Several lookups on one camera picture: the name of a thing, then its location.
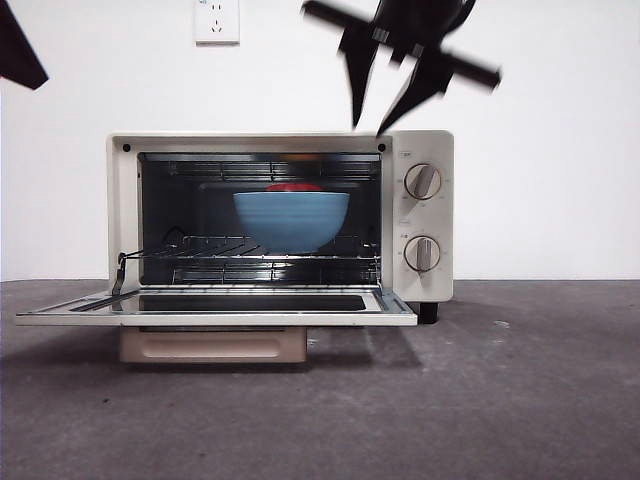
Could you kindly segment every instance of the blue bowl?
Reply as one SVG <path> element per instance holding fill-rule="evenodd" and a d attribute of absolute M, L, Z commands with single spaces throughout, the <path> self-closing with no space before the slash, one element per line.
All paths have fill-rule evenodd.
<path fill-rule="evenodd" d="M 245 233 L 269 253 L 311 253 L 342 228 L 348 193 L 235 193 L 233 201 Z"/>

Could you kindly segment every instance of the wall outlet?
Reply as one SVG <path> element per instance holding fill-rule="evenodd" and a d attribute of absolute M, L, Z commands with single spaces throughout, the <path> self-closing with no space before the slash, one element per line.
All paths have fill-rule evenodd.
<path fill-rule="evenodd" d="M 193 0 L 196 45 L 240 43 L 239 0 Z"/>

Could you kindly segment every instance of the oven knob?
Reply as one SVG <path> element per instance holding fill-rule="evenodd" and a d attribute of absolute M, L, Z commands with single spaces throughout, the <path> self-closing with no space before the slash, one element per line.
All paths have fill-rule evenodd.
<path fill-rule="evenodd" d="M 433 197 L 440 190 L 441 183 L 440 172 L 428 163 L 414 165 L 404 177 L 404 188 L 417 200 Z"/>
<path fill-rule="evenodd" d="M 428 272 L 440 261 L 440 246 L 433 238 L 413 237 L 404 247 L 404 259 L 412 270 Z"/>

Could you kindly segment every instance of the open oven door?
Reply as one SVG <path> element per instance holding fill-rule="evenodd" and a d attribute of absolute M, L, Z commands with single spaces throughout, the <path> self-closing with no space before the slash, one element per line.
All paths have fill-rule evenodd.
<path fill-rule="evenodd" d="M 104 292 L 18 314 L 18 325 L 130 327 L 403 326 L 417 316 L 392 291 L 348 288 L 160 288 Z"/>

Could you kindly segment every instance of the black foot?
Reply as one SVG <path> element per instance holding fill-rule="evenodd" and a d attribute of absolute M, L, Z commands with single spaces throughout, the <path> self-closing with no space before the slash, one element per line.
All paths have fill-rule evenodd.
<path fill-rule="evenodd" d="M 418 312 L 418 325 L 434 324 L 438 321 L 438 304 L 421 303 Z"/>

